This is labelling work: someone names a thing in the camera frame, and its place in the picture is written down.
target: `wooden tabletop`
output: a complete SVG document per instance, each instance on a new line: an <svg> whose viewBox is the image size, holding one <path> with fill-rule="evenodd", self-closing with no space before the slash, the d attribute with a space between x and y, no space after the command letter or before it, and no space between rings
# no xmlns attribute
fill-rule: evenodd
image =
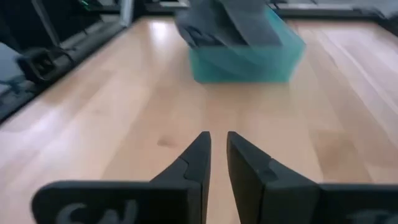
<svg viewBox="0 0 398 224"><path fill-rule="evenodd" d="M209 224L237 224L234 130L317 182L398 183L398 39L365 22L289 24L290 83L199 84L172 19L145 18L0 127L0 223L33 223L53 180L150 180L209 130Z"/></svg>

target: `teal bin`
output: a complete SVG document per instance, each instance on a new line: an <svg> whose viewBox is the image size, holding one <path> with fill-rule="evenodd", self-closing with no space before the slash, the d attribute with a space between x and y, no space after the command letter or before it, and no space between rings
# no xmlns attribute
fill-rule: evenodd
<svg viewBox="0 0 398 224"><path fill-rule="evenodd" d="M264 16L281 45L190 49L194 79L201 83L288 82L305 44L272 9L267 8Z"/></svg>

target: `blue plastic container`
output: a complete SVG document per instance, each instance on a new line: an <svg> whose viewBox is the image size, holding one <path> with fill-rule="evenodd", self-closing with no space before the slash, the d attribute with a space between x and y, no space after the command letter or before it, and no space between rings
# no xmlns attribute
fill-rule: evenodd
<svg viewBox="0 0 398 224"><path fill-rule="evenodd" d="M201 83L288 82L305 49L304 41L270 8L264 16L281 45L190 49L193 77Z"/></svg>

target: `wood grain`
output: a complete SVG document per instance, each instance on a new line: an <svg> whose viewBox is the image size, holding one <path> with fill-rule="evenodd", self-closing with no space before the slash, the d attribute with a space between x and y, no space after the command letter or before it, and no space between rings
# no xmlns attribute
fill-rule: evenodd
<svg viewBox="0 0 398 224"><path fill-rule="evenodd" d="M212 137L208 222L239 223L234 130L317 182L398 183L398 40L367 22L289 21L307 43L290 83L199 84L172 19L145 18L0 127L0 223L61 179L149 180Z"/></svg>

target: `plastic box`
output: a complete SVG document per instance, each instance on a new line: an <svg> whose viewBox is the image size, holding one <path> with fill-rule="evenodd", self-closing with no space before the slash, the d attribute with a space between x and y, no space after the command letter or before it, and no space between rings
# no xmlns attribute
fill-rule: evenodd
<svg viewBox="0 0 398 224"><path fill-rule="evenodd" d="M193 77L201 83L288 82L305 44L270 8L264 12L281 45L199 47L189 50Z"/></svg>

